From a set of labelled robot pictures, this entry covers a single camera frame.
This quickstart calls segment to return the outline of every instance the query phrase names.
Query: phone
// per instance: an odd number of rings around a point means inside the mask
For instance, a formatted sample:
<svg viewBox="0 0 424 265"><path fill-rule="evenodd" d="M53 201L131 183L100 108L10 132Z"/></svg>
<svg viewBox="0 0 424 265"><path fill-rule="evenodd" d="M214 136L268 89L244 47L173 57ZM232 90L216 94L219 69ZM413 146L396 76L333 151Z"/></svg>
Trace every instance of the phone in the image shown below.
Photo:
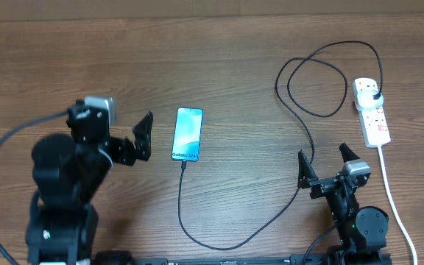
<svg viewBox="0 0 424 265"><path fill-rule="evenodd" d="M174 128L173 160L198 161L203 111L197 108L177 109Z"/></svg>

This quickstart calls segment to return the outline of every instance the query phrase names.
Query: phone screen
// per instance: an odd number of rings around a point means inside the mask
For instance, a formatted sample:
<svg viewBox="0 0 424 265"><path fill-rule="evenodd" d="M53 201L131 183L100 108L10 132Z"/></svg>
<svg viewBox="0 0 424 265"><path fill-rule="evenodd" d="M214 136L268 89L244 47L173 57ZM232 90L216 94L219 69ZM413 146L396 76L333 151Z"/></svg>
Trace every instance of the phone screen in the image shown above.
<svg viewBox="0 0 424 265"><path fill-rule="evenodd" d="M171 156L174 160L199 160L202 114L201 109L187 107L177 109Z"/></svg>

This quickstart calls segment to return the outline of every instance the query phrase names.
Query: smartphone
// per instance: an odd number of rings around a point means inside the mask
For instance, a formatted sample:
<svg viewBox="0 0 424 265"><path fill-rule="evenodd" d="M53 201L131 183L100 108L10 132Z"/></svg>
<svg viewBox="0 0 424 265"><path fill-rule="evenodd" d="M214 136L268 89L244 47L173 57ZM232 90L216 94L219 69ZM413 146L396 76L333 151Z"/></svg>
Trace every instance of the smartphone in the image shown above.
<svg viewBox="0 0 424 265"><path fill-rule="evenodd" d="M173 138L173 160L198 161L203 111L197 108L177 109Z"/></svg>

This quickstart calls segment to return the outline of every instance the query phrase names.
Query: white cable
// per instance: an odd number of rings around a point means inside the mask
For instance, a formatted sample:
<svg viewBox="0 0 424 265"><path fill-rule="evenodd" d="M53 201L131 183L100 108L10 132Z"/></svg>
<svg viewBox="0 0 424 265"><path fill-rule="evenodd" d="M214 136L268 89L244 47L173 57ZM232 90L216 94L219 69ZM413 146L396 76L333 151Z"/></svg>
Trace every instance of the white cable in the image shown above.
<svg viewBox="0 0 424 265"><path fill-rule="evenodd" d="M405 236L406 241L409 243L411 254L413 255L413 265L418 265L417 251L415 249L415 246L413 245L413 242L411 241L409 233L406 231L405 227L402 224L402 221L400 220L400 217L398 216L398 212L397 212L397 209L395 208L394 200L392 198L392 195L390 194L389 181L387 180L387 173L386 173L386 165L384 163L384 157L382 155L382 147L380 145L377 146L377 150L379 152L379 159L381 161L381 169L382 169L382 178L384 179L384 185L386 186L386 192L387 192L387 197L389 198L390 207L392 208L392 211L394 212L394 216L395 216L395 219L397 220L398 226L400 226L400 229L402 230L402 233Z"/></svg>

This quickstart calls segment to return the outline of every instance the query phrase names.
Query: white plug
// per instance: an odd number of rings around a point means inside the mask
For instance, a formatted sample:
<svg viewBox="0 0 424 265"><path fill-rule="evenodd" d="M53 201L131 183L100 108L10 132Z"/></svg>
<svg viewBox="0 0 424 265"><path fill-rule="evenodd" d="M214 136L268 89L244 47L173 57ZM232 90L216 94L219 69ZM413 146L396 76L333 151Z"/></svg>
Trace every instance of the white plug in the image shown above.
<svg viewBox="0 0 424 265"><path fill-rule="evenodd" d="M353 92L366 146L377 147L389 143L389 128L382 108L384 98L381 95L379 99L373 99L373 95L378 93L377 82L370 78L358 78L354 80Z"/></svg>
<svg viewBox="0 0 424 265"><path fill-rule="evenodd" d="M374 95L379 93L377 82L370 78L358 78L353 82L354 103L359 111L368 110L374 107L382 107L384 97L381 95L374 99Z"/></svg>

